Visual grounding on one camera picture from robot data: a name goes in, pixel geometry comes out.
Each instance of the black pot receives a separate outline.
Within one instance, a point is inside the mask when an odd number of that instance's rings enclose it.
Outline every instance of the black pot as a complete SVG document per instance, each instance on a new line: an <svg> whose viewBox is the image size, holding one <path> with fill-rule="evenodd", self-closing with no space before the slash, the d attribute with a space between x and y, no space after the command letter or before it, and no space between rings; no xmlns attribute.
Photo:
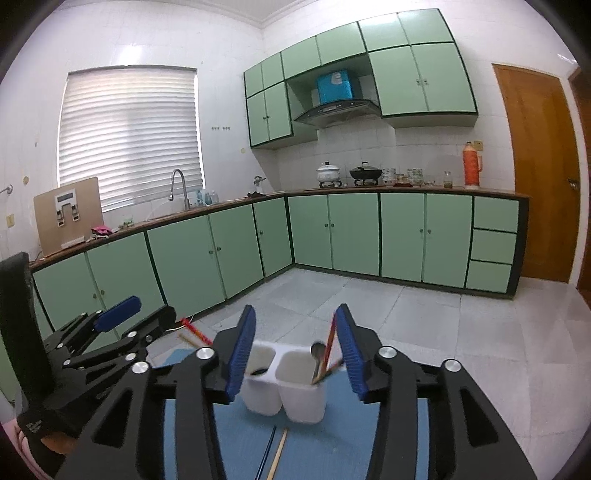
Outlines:
<svg viewBox="0 0 591 480"><path fill-rule="evenodd" d="M380 168L370 167L366 161L361 162L361 166L349 170L351 177L355 180L377 180L382 176Z"/></svg>

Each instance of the window blind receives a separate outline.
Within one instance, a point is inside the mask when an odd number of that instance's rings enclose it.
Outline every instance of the window blind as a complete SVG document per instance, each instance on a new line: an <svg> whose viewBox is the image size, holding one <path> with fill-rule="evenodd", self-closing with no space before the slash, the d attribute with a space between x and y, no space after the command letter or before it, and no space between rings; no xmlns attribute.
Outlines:
<svg viewBox="0 0 591 480"><path fill-rule="evenodd" d="M71 73L61 109L59 185L98 177L104 212L167 196L175 168L187 188L202 188L195 91L194 70Z"/></svg>

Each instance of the orange thermos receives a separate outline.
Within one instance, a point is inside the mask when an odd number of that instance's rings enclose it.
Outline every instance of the orange thermos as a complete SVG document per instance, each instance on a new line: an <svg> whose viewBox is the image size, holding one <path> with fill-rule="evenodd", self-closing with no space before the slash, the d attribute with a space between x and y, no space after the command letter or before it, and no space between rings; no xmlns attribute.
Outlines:
<svg viewBox="0 0 591 480"><path fill-rule="evenodd" d="M482 157L478 154L472 142L466 142L463 151L464 181L467 189L480 188L480 175L482 171Z"/></svg>

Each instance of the blue box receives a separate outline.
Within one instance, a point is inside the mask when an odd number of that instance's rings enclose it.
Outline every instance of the blue box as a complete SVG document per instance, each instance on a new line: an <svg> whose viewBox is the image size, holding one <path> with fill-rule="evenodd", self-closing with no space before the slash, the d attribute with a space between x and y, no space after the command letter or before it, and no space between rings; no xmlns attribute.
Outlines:
<svg viewBox="0 0 591 480"><path fill-rule="evenodd" d="M359 80L356 76L350 75L347 70L339 70L318 77L316 86L321 105L336 100L361 98Z"/></svg>

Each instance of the black chopstick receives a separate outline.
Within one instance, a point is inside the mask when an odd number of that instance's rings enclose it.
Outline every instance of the black chopstick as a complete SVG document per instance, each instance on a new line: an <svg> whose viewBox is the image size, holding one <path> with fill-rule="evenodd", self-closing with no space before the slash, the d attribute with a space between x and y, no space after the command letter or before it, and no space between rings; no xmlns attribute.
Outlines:
<svg viewBox="0 0 591 480"><path fill-rule="evenodd" d="M269 457L269 452L271 451L271 445L273 444L273 438L275 437L275 431L277 430L277 425L273 425L273 431L271 432L271 438L269 439L269 443L267 443L267 449L265 450L265 455L262 456L261 464L259 465L258 472L256 473L255 480L261 480L262 471L265 468L265 463L267 462L267 458Z"/></svg>

